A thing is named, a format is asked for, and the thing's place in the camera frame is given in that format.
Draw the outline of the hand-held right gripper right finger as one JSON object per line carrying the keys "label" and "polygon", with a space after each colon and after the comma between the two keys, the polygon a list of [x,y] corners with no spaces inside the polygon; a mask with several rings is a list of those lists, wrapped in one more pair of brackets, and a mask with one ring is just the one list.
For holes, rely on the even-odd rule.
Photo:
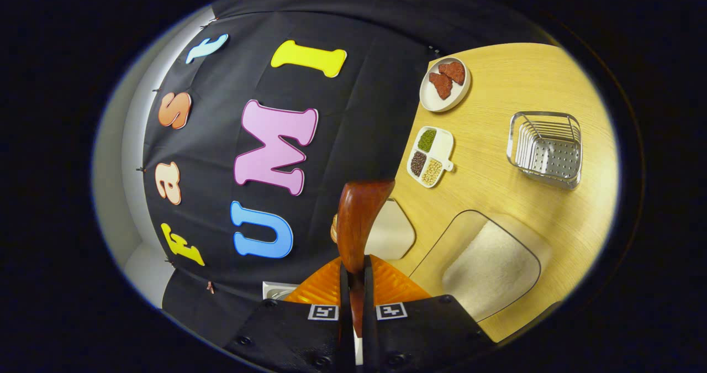
{"label": "hand-held right gripper right finger", "polygon": [[495,350],[495,342],[452,295],[376,303],[370,257],[363,275],[363,372],[462,370]]}

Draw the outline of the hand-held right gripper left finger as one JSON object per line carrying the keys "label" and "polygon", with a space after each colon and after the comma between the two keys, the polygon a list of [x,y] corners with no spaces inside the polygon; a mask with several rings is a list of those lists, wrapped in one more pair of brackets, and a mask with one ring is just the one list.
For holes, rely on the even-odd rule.
{"label": "hand-held right gripper left finger", "polygon": [[225,350],[265,372],[353,372],[354,323],[349,275],[334,267],[336,302],[265,298]]}

